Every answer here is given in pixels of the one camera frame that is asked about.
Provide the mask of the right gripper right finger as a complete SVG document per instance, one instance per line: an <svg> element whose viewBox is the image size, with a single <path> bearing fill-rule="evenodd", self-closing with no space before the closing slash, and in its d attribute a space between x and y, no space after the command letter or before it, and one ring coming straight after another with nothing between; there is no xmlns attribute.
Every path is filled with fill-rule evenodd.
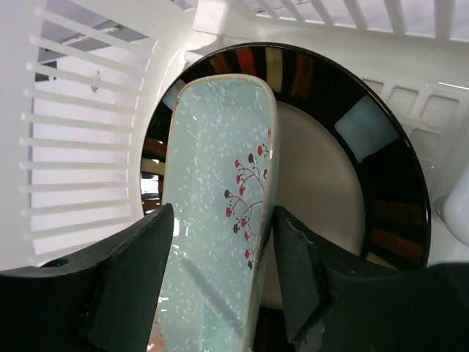
<svg viewBox="0 0 469 352"><path fill-rule="evenodd" d="M296 351L466 351L468 265L408 273L349 253L286 208L273 242L287 339Z"/></svg>

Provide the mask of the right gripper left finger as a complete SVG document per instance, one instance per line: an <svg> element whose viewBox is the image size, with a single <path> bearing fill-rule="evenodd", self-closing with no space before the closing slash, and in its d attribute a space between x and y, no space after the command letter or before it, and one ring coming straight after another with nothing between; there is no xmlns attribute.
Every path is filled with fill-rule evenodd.
<svg viewBox="0 0 469 352"><path fill-rule="evenodd" d="M3 351L145 351L174 229L171 205L86 248L1 273Z"/></svg>

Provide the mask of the round black-rimmed plate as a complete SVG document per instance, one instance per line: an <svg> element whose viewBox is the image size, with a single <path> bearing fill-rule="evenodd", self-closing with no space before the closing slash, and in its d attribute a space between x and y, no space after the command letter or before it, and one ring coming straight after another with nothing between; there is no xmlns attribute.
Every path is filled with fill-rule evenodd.
<svg viewBox="0 0 469 352"><path fill-rule="evenodd" d="M276 99L279 157L273 206L362 260L403 273L427 263L429 195L421 165L397 119L357 76L297 46L244 43L216 51L184 70L163 94L145 147L168 149L178 83L220 74L262 79ZM273 213L265 246L262 304L281 305Z"/></svg>

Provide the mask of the light teal rectangular divided plate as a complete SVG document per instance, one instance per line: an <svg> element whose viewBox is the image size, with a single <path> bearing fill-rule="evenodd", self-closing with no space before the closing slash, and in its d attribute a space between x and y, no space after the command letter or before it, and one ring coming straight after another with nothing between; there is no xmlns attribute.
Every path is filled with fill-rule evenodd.
<svg viewBox="0 0 469 352"><path fill-rule="evenodd" d="M279 122L267 83L220 74L178 83L163 202L174 232L158 299L168 351L249 351L276 193Z"/></svg>

